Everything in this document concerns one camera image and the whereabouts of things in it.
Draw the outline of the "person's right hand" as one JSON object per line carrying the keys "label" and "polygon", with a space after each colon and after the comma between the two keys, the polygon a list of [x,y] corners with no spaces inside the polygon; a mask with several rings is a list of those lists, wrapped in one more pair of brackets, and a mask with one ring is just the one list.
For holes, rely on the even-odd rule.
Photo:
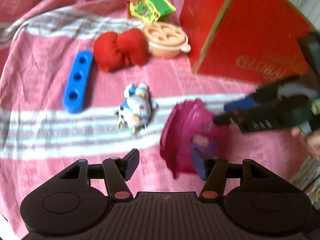
{"label": "person's right hand", "polygon": [[315,130],[310,135],[305,135],[299,127],[291,130],[292,136],[297,139],[307,150],[308,154],[319,160],[320,131]]}

